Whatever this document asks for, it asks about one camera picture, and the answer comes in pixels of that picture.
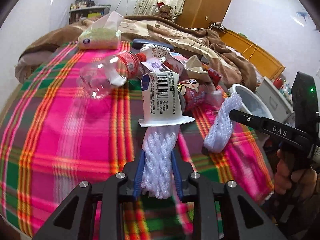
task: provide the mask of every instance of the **red hat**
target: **red hat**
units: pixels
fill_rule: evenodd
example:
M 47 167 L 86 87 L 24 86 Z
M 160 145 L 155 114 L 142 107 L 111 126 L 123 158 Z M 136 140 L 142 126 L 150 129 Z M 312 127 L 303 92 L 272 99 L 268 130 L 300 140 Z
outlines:
M 159 2 L 159 3 L 157 3 L 158 9 L 160 9 L 160 7 L 161 7 L 162 5 L 164 5 L 164 2 Z

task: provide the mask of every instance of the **brown blanket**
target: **brown blanket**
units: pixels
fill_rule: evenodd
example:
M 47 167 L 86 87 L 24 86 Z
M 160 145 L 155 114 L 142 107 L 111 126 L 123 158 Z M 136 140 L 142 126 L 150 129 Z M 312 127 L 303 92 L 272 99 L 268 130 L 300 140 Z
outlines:
M 55 51 L 65 42 L 77 41 L 82 30 L 98 18 L 85 19 L 46 34 L 31 44 L 21 57 L 41 50 Z M 157 16 L 126 16 L 119 30 L 123 41 L 135 38 L 155 40 L 203 55 L 209 66 L 223 75 L 223 82 L 228 88 L 235 83 L 242 83 L 252 91 L 256 88 L 254 66 L 226 49 L 218 33 L 211 29 L 190 30 Z

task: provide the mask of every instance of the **foam fruit net sleeve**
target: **foam fruit net sleeve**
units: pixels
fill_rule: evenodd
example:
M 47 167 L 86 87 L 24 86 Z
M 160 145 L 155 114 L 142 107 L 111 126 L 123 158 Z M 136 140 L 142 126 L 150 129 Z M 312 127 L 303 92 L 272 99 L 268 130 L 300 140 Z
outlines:
M 180 125 L 149 127 L 142 149 L 146 161 L 142 176 L 142 193 L 166 199 L 172 195 L 171 151 L 174 148 Z
M 230 120 L 229 113 L 232 109 L 239 110 L 241 106 L 242 100 L 237 93 L 232 93 L 231 97 L 224 100 L 218 116 L 204 139 L 204 147 L 213 153 L 222 152 L 233 132 L 234 124 Z

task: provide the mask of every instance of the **blue gripper pad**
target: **blue gripper pad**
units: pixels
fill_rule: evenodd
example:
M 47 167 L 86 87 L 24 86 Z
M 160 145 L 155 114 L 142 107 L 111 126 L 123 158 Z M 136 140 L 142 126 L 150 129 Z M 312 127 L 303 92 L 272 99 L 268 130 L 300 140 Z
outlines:
M 132 195 L 135 199 L 137 199 L 141 193 L 141 182 L 142 182 L 142 174 L 143 174 L 144 163 L 145 163 L 145 156 L 146 156 L 146 154 L 145 154 L 144 150 L 141 150 L 136 175 L 134 176 L 134 181 L 133 181 L 133 194 Z
M 173 150 L 171 151 L 171 166 L 172 166 L 174 182 L 176 184 L 177 195 L 178 195 L 180 201 L 182 201 L 182 198 L 183 198 L 182 178 L 181 178 L 180 171 L 178 168 L 177 159 L 176 159 L 176 156 L 174 155 Z

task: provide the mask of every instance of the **red bottle label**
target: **red bottle label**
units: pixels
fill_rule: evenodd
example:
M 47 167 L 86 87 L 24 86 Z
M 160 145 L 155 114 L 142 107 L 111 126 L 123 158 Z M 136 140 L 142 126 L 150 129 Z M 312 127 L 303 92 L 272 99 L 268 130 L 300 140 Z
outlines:
M 140 61 L 137 57 L 130 52 L 121 51 L 117 54 L 117 57 L 125 64 L 128 70 L 128 79 L 134 78 L 137 75 Z

